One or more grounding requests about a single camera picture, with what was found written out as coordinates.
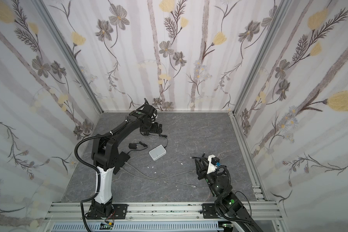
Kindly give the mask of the white network switch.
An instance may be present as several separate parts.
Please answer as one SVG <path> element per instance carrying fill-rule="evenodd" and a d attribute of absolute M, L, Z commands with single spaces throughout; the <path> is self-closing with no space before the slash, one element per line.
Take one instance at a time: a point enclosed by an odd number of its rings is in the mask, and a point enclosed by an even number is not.
<path fill-rule="evenodd" d="M 166 148 L 163 145 L 159 145 L 149 151 L 149 155 L 153 159 L 153 161 L 158 160 L 159 158 L 164 156 L 166 153 L 167 153 Z"/>

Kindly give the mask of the black power adapter with cable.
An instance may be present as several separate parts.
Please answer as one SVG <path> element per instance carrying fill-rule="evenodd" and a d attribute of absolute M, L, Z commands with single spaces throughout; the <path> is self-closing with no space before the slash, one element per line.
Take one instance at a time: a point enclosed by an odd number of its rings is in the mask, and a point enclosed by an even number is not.
<path fill-rule="evenodd" d="M 148 148 L 148 145 L 143 142 L 129 143 L 130 151 L 141 151 Z"/>

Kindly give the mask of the black network switch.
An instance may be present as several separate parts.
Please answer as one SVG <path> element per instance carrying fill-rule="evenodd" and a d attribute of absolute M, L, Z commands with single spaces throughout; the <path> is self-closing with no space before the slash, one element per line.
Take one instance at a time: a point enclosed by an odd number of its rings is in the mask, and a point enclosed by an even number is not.
<path fill-rule="evenodd" d="M 115 168 L 114 168 L 113 174 L 116 175 L 129 159 L 130 159 L 130 157 L 119 158 L 118 161 L 115 163 Z"/>

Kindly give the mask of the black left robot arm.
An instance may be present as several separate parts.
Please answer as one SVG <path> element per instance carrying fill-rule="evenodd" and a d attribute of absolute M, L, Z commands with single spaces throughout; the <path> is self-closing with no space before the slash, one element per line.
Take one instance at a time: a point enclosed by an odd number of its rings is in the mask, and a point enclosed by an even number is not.
<path fill-rule="evenodd" d="M 105 134 L 98 134 L 79 141 L 74 148 L 76 159 L 96 173 L 96 189 L 93 196 L 80 202 L 82 220 L 106 219 L 114 212 L 112 196 L 112 178 L 130 156 L 119 152 L 120 143 L 136 129 L 144 136 L 151 133 L 162 133 L 162 125 L 156 122 L 157 109 L 148 100 L 137 109 L 131 111 L 124 121 Z M 78 154 L 79 147 L 92 141 L 92 164 L 84 161 Z"/>

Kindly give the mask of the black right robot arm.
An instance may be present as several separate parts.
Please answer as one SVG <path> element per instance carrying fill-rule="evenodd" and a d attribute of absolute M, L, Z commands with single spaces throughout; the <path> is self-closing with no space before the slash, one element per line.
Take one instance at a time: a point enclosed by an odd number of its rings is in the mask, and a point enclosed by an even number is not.
<path fill-rule="evenodd" d="M 204 219 L 223 219 L 241 232 L 261 232 L 262 228 L 252 218 L 244 204 L 233 192 L 232 179 L 226 165 L 214 155 L 207 158 L 192 157 L 199 180 L 205 180 L 215 201 L 202 204 Z"/>

